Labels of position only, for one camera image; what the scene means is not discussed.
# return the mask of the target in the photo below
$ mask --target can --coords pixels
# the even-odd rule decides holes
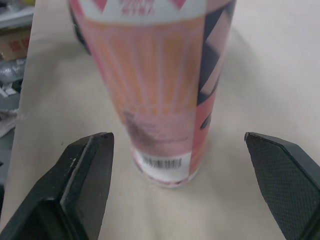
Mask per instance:
[[[138,169],[164,187],[199,170],[235,0],[69,0]]]

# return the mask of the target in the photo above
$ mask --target floor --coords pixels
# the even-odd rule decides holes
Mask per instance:
[[[13,110],[19,107],[20,94],[2,97],[0,95],[0,109]],[[15,131],[11,130],[7,135],[0,138],[0,161],[3,165],[0,167],[0,185],[5,185],[9,163],[11,158],[11,150],[14,142]]]

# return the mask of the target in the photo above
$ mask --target black triangle pattern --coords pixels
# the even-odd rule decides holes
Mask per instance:
[[[225,11],[225,13],[232,19],[236,6],[236,0],[232,0],[227,5],[219,8],[216,11],[213,11],[205,16],[204,23],[204,34],[203,34],[203,47],[202,47],[202,58],[201,58],[201,66],[200,66],[200,74],[199,74],[199,86],[198,86],[198,99],[197,104],[201,104],[206,101],[217,89],[220,76],[216,81],[216,84],[213,88],[213,91],[210,94],[205,94],[200,92],[204,87],[206,82],[208,81],[210,75],[215,69],[217,62],[220,58],[220,55],[216,52],[215,48],[210,44],[206,43],[210,33],[215,28],[220,16]]]
[[[225,6],[225,9],[224,9],[225,13],[229,16],[230,20],[232,20],[232,17],[234,16],[236,2],[237,2],[237,0],[232,0],[230,3],[228,3]]]

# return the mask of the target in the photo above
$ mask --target barcode label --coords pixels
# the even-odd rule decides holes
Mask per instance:
[[[180,182],[189,177],[191,152],[175,156],[150,155],[135,149],[139,168],[161,182]]]
[[[148,156],[143,156],[143,161],[148,164],[150,167],[155,169],[163,169],[163,170],[170,170],[170,169],[178,169],[182,165],[182,158],[177,159],[152,159]]]

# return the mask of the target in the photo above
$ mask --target pink can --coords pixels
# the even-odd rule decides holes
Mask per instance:
[[[206,149],[235,0],[69,0],[140,171],[187,183]]]

